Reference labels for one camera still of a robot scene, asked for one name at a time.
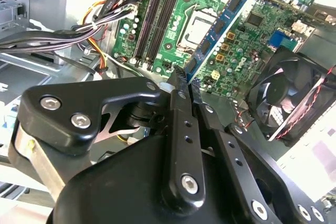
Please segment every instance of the bolt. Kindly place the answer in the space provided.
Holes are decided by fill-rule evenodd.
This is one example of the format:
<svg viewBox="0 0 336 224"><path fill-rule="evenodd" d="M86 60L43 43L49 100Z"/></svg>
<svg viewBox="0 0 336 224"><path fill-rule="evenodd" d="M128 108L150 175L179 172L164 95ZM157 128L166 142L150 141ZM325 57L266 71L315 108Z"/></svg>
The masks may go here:
<svg viewBox="0 0 336 224"><path fill-rule="evenodd" d="M72 124L80 129L87 129L91 125L91 120L83 114L76 114L71 117Z"/></svg>
<svg viewBox="0 0 336 224"><path fill-rule="evenodd" d="M184 175L182 177L182 186L184 187L184 189L187 190L188 193L190 194L196 194L198 191L198 184L196 182L196 180L189 175Z"/></svg>
<svg viewBox="0 0 336 224"><path fill-rule="evenodd" d="M57 110L61 107L61 102L54 97L44 97L40 104L46 110Z"/></svg>
<svg viewBox="0 0 336 224"><path fill-rule="evenodd" d="M241 130L241 128L239 128L237 125L234 126L236 132L238 132L239 134L242 134L243 131Z"/></svg>
<svg viewBox="0 0 336 224"><path fill-rule="evenodd" d="M268 217L266 208L260 202L252 200L252 208L260 219L267 220Z"/></svg>
<svg viewBox="0 0 336 224"><path fill-rule="evenodd" d="M310 214L307 212L307 210L306 210L303 206L301 206L301 205L298 205L298 208L299 208L300 214L301 214L307 221L311 221Z"/></svg>
<svg viewBox="0 0 336 224"><path fill-rule="evenodd" d="M180 91L178 94L182 99L186 99L186 96L184 95L184 93L182 91Z"/></svg>
<svg viewBox="0 0 336 224"><path fill-rule="evenodd" d="M150 89L150 90L155 90L155 86L153 85L153 83L151 82L147 82L147 87Z"/></svg>
<svg viewBox="0 0 336 224"><path fill-rule="evenodd" d="M209 113L214 113L214 110L209 105L206 105L205 108Z"/></svg>
<svg viewBox="0 0 336 224"><path fill-rule="evenodd" d="M313 211L315 217L319 219L319 221L324 222L324 217L315 207L311 207L311 210Z"/></svg>

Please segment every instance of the blue circuit board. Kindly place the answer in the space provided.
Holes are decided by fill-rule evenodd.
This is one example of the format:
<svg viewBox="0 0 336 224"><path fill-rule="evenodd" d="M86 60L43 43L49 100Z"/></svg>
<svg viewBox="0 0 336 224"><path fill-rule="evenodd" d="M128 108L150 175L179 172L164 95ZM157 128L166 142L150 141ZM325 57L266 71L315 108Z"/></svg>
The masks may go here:
<svg viewBox="0 0 336 224"><path fill-rule="evenodd" d="M196 77L198 71L214 52L218 42L224 38L236 19L240 16L248 0L229 0L222 14L216 19L192 55L185 67L188 83Z"/></svg>

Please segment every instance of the cable tie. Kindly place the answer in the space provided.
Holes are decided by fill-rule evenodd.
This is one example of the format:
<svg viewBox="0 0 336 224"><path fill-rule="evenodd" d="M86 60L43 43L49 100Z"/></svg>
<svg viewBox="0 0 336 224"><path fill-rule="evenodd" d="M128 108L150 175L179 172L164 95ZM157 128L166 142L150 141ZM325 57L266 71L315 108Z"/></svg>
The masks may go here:
<svg viewBox="0 0 336 224"><path fill-rule="evenodd" d="M92 24L92 27L93 27L94 30L98 29L98 26L96 25L96 23L94 21L92 21L91 24Z"/></svg>

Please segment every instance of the red wire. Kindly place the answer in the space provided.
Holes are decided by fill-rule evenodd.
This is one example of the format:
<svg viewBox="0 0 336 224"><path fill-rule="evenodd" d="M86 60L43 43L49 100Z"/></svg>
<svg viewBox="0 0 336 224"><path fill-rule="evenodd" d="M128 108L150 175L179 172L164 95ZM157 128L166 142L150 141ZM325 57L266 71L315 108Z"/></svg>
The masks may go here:
<svg viewBox="0 0 336 224"><path fill-rule="evenodd" d="M327 75L329 75L331 72L332 72L332 70L333 70L333 68L334 68L335 66L333 66L332 68L330 68L329 69L329 71L328 71L328 73L327 73ZM311 107L313 106L313 104L316 102L316 98L317 98L317 96L318 96L318 94L320 93L320 91L321 91L321 86L322 86L322 84L323 83L321 83L318 87L317 87L317 89L316 89L316 92L315 92L315 94L314 94L314 97L313 97L313 100L312 100L312 102L309 104L309 106L308 106L308 108L304 111L304 113L299 117L299 118L297 118L292 124L291 124L291 126L285 131L285 132L283 132L283 133L281 133L280 135L278 135L277 137L276 137L276 139L279 139L279 138L281 138L281 137L283 137L283 136L285 136L286 134L288 134L288 132L290 132L290 130L308 113L308 111L311 109Z"/></svg>
<svg viewBox="0 0 336 224"><path fill-rule="evenodd" d="M250 125L251 125L254 121L255 121L255 120L253 119L251 122L249 122L248 124L246 124L244 128L246 128L246 129L249 128Z"/></svg>
<svg viewBox="0 0 336 224"><path fill-rule="evenodd" d="M107 29L108 29L108 25L106 25L106 27L105 27L105 29L104 29L103 36L102 36L100 39L93 39L93 40L94 40L95 42L100 42L100 41L102 41L103 39L105 39Z"/></svg>

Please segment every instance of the expansion slot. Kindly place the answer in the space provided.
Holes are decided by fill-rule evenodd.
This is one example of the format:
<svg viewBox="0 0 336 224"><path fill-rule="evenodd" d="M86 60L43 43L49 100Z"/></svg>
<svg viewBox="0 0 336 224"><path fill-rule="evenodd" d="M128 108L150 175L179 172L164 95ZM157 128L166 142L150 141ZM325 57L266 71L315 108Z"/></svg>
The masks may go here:
<svg viewBox="0 0 336 224"><path fill-rule="evenodd" d="M159 52L159 49L160 49L160 46L163 40L163 36L165 34L165 31L169 23L170 17L172 15L176 1L177 0L165 0L164 2L164 6L162 8L160 18L157 22L157 26L154 30L154 36L151 41L148 54L146 57L146 61L148 63L148 70L151 70L154 60L156 58L156 55Z"/></svg>
<svg viewBox="0 0 336 224"><path fill-rule="evenodd" d="M229 0L222 14L216 19L202 42L192 55L192 60L185 67L188 83L196 77L198 71L213 54L218 43L223 39L243 11L249 0Z"/></svg>
<svg viewBox="0 0 336 224"><path fill-rule="evenodd" d="M148 38L152 29L152 25L155 20L156 13L158 11L160 5L160 0L150 0L147 12L144 18L144 22L141 28L141 32L139 34L139 39L137 45L134 50L133 57L137 60L142 58L142 55L145 51L146 44L148 42Z"/></svg>

